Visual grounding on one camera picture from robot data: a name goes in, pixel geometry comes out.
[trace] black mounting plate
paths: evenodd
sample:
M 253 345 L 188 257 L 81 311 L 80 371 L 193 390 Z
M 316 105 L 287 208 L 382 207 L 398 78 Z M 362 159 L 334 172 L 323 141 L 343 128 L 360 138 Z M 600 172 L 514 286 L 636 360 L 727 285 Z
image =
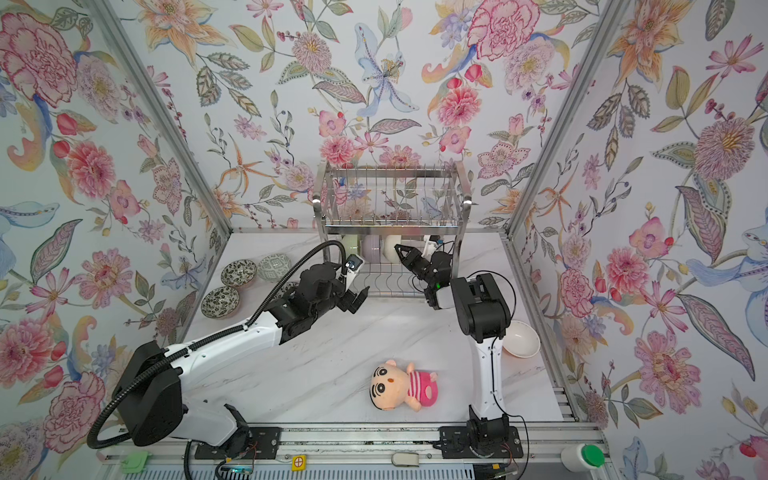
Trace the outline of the black mounting plate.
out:
M 280 427 L 251 427 L 250 431 L 257 441 L 256 450 L 248 452 L 243 459 L 251 460 L 255 455 L 256 460 L 274 460 L 280 447 L 281 430 Z M 194 452 L 195 460 L 224 460 L 224 457 L 221 448 L 208 444 L 198 445 Z

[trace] orange flower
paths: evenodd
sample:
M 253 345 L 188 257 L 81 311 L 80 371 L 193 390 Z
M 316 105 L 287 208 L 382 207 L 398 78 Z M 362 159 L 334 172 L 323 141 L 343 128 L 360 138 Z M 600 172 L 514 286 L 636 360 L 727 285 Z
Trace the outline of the orange flower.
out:
M 677 23 L 688 13 L 693 2 L 689 0 L 637 0 L 634 19 L 624 25 L 607 56 L 621 57 L 621 68 L 616 85 L 624 81 L 633 70 L 661 88 L 661 54 L 683 43 L 677 32 Z
M 234 45 L 210 25 L 203 25 L 216 11 L 198 0 L 135 0 L 144 10 L 139 20 L 147 22 L 147 46 L 172 43 L 195 66 L 197 44 Z

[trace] ceramic bowl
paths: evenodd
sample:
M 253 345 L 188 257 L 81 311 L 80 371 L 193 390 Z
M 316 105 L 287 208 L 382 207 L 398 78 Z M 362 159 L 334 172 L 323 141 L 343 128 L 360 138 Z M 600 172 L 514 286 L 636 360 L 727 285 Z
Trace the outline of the ceramic bowl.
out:
M 273 253 L 259 262 L 257 272 L 267 282 L 276 283 L 288 273 L 292 265 L 293 262 L 285 253 Z
M 250 260 L 235 260 L 221 270 L 221 283 L 243 286 L 256 276 L 256 264 Z
M 229 315 L 240 303 L 240 294 L 231 286 L 213 289 L 203 298 L 200 311 L 208 318 L 221 318 Z
M 504 350 L 518 358 L 529 359 L 536 355 L 540 348 L 538 333 L 530 325 L 517 320 L 509 323 L 504 335 Z

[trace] wire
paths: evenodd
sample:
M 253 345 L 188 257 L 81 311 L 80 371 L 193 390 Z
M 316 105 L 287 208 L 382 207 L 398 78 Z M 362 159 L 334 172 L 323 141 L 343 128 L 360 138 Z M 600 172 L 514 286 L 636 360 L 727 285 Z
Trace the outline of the wire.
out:
M 515 318 L 515 312 L 518 309 L 518 294 L 517 292 L 515 292 L 515 288 L 512 286 L 512 282 L 510 282 L 506 276 L 503 276 L 499 272 L 494 272 L 492 270 L 478 270 L 476 272 L 470 273 L 469 275 L 467 275 L 466 278 L 469 278 L 470 276 L 475 275 L 476 273 L 493 273 L 494 275 L 499 275 L 501 278 L 504 279 L 504 281 L 509 285 L 509 288 L 512 289 L 512 297 L 515 299 L 515 302 L 512 304 L 512 314 L 510 315 L 511 318 Z

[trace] black cable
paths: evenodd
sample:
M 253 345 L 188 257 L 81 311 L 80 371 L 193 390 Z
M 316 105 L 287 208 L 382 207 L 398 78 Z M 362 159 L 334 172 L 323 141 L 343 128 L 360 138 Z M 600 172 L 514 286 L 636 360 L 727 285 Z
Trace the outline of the black cable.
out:
M 341 253 L 341 274 L 346 277 L 346 251 L 344 250 L 344 245 L 339 242 L 338 240 L 328 240 L 326 242 L 322 242 L 320 245 L 317 245 L 312 250 L 310 250 L 306 255 L 301 257 L 298 262 L 294 266 L 288 270 L 288 273 L 283 275 L 283 278 L 280 279 L 277 283 L 275 283 L 274 288 L 266 295 L 266 298 L 264 301 L 259 305 L 259 308 L 256 310 L 256 312 L 250 317 L 250 319 L 245 323 L 246 326 L 253 325 L 257 318 L 259 318 L 259 315 L 264 311 L 264 308 L 272 301 L 272 299 L 277 295 L 278 290 L 280 290 L 280 287 L 285 285 L 285 282 L 288 281 L 288 279 L 296 273 L 296 271 L 304 264 L 306 263 L 311 257 L 313 257 L 316 253 L 320 252 L 322 249 L 330 247 L 332 245 L 335 245 L 339 248 L 339 251 Z M 104 407 L 103 410 L 101 410 L 101 413 L 96 418 L 96 421 L 93 425 L 91 425 L 91 429 L 88 430 L 88 437 L 87 437 L 87 444 L 88 447 L 91 449 L 105 449 L 107 447 L 111 447 L 112 445 L 116 445 L 120 442 L 125 442 L 126 440 L 129 440 L 131 438 L 130 433 L 124 433 L 123 435 L 117 435 L 115 437 L 112 437 L 111 439 L 106 440 L 99 440 L 98 434 L 101 431 L 101 427 L 104 426 L 104 423 L 109 419 L 110 415 L 114 412 L 114 410 L 122 403 L 123 400 L 125 400 L 125 397 L 128 396 L 129 393 L 133 392 L 139 385 L 142 383 L 148 381 L 149 379 L 153 378 L 155 375 L 157 375 L 159 372 L 165 370 L 166 368 L 170 367 L 171 363 L 175 362 L 176 360 L 180 359 L 181 357 L 187 355 L 197 349 L 199 349 L 202 346 L 207 345 L 208 343 L 215 342 L 216 340 L 222 339 L 225 336 L 231 335 L 232 333 L 238 333 L 242 332 L 244 330 L 243 325 L 237 325 L 230 327 L 226 330 L 222 330 L 220 332 L 214 333 L 212 335 L 209 335 L 205 337 L 204 339 L 198 340 L 191 345 L 189 345 L 186 348 L 183 348 L 165 358 L 160 360 L 159 362 L 155 363 L 154 365 L 150 366 L 148 369 L 144 370 L 139 376 L 137 376 L 133 382 L 128 384 L 127 387 L 122 389 L 120 392 L 118 392 L 111 402 L 107 404 L 107 406 Z

